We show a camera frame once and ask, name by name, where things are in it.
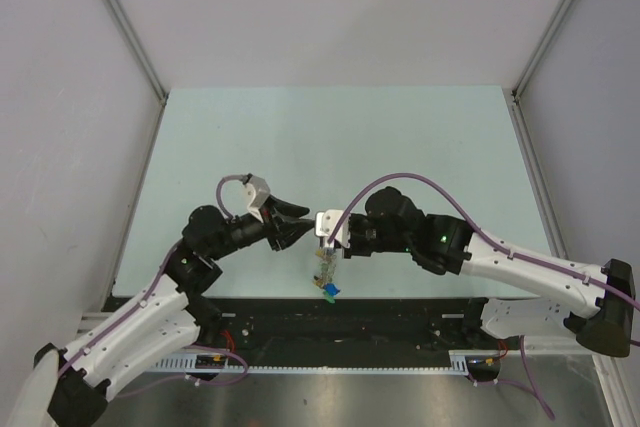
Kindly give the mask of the metal keyring with coloured tags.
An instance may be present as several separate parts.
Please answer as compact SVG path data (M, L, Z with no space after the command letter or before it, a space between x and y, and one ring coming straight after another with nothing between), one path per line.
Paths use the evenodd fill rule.
M319 271L313 276L313 283L320 289L324 299L334 304L340 289L334 283L334 274L337 267L337 254L332 248L322 247L316 251L319 260Z

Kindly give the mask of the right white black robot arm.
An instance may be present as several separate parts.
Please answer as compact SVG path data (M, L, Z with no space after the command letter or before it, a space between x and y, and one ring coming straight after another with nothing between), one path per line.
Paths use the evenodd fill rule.
M346 257L408 253L435 274L475 276L528 292L526 299L491 298L461 323L463 340L484 348L495 338L571 338L592 352L629 355L637 304L631 267L536 253L480 229L469 218L425 214L393 187L346 209L331 232Z

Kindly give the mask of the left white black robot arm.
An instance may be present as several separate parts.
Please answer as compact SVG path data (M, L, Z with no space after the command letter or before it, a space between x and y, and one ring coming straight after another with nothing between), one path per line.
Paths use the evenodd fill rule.
M267 196L242 216L196 208L151 282L101 324L64 347L46 412L59 426L91 426L132 380L163 357L221 334L221 312L204 296L221 276L218 261L257 242L282 251L312 230L306 207Z

